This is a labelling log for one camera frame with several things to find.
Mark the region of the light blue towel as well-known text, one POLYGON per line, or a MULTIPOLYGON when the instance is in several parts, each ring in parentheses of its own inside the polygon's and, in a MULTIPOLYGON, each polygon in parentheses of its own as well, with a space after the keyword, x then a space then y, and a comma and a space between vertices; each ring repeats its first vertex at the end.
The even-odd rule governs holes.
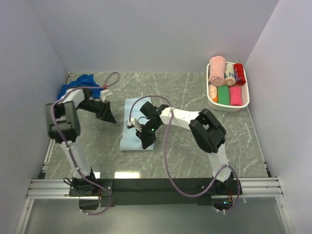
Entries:
MULTIPOLYGON (((138 98, 129 98, 126 99, 124 103, 124 124, 122 139, 120 141, 120 149, 122 151, 144 151, 144 149, 142 148, 141 140, 136 136, 136 129, 128 129, 126 126, 129 120, 130 109, 137 100, 138 98)), ((132 111, 131 117, 136 118, 140 124, 145 124, 148 121, 145 118, 145 115, 140 111, 142 105, 147 101, 151 102, 151 98, 144 98, 138 101, 132 111)))

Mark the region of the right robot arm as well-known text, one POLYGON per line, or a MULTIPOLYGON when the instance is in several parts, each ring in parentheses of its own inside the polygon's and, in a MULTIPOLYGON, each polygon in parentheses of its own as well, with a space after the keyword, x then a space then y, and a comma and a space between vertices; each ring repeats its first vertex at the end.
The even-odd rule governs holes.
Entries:
POLYGON ((155 142, 156 130, 162 125, 167 126, 163 140, 165 143, 168 131, 174 125, 191 131, 198 147, 208 154, 213 169, 213 178, 202 192, 191 195, 180 190, 175 184, 167 163, 166 147, 163 146, 164 164, 168 179, 180 194, 191 198, 199 197, 207 193, 214 185, 216 192, 224 195, 231 190, 233 180, 236 181, 237 195, 242 194, 238 175, 233 167, 229 165, 226 156, 226 130, 210 110, 185 111, 165 104, 155 107, 152 103, 146 102, 140 111, 148 119, 148 122, 140 124, 138 119, 129 114, 126 126, 127 128, 134 127, 136 129, 136 136, 141 140, 143 149, 148 148, 155 142))

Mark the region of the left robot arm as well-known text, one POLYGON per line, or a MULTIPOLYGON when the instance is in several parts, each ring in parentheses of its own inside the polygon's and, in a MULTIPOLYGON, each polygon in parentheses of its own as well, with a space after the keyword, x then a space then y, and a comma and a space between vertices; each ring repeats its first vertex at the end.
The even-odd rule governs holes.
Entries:
POLYGON ((71 189, 86 196, 98 192, 106 192, 110 195, 110 188, 105 188, 96 179, 86 156, 78 147, 81 134, 78 109, 94 113, 96 118, 102 121, 116 123, 110 109, 110 102, 107 100, 112 92, 104 89, 100 91, 100 97, 94 99, 91 97, 91 90, 92 87, 86 86, 70 88, 59 100, 46 104, 47 132, 51 139, 61 145, 71 165, 73 178, 68 181, 71 189))

